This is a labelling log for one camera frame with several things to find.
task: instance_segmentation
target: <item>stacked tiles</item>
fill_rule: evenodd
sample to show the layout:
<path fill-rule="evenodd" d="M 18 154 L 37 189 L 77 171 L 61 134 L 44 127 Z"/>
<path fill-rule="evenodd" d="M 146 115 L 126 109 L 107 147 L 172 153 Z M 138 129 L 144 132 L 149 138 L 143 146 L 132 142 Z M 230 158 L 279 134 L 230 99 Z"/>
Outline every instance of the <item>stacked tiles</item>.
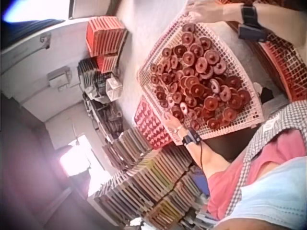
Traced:
<path fill-rule="evenodd" d="M 106 84 L 106 80 L 111 77 L 111 73 L 102 74 L 94 58 L 86 58 L 78 64 L 78 75 L 82 86 L 86 89 L 95 82 Z"/>
<path fill-rule="evenodd" d="M 116 67 L 117 60 L 117 54 L 96 57 L 96 62 L 101 73 L 112 72 Z"/>
<path fill-rule="evenodd" d="M 127 30 L 116 17 L 92 17 L 87 24 L 86 44 L 91 57 L 117 54 Z"/>
<path fill-rule="evenodd" d="M 184 219 L 196 198 L 201 195 L 192 175 L 191 170 L 184 174 L 174 189 L 146 214 L 145 220 L 158 229 L 168 230 Z"/>
<path fill-rule="evenodd" d="M 108 143 L 102 148 L 112 166 L 118 170 L 131 169 L 151 150 L 148 142 L 135 127 L 124 131 L 113 143 Z"/>
<path fill-rule="evenodd" d="M 144 96 L 142 96 L 138 105 L 134 116 L 134 122 L 155 150 L 173 141 Z"/>
<path fill-rule="evenodd" d="M 194 194 L 191 191 L 197 189 L 187 177 L 191 164 L 183 146 L 153 150 L 132 169 L 114 175 L 96 192 L 94 200 L 121 227 L 137 217 L 149 220 L 151 215 L 155 216 L 152 223 L 159 227 L 157 216 L 166 212 L 164 203 L 170 203 L 172 208 L 176 200 L 176 205 L 183 207 L 178 213 L 167 213 L 174 222 L 184 216 Z"/>

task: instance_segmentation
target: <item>checkered apron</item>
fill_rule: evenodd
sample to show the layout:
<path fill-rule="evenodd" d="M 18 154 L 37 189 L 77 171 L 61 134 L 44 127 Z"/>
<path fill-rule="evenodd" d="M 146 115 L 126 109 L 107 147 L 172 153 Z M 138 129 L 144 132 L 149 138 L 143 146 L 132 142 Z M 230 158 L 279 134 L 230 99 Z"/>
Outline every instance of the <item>checkered apron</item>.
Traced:
<path fill-rule="evenodd" d="M 229 216 L 236 204 L 241 200 L 241 187 L 245 186 L 252 159 L 260 153 L 263 147 L 276 135 L 291 128 L 301 131 L 307 149 L 307 100 L 297 101 L 287 105 L 285 108 L 273 114 L 257 130 L 247 146 L 240 178 L 225 216 Z"/>

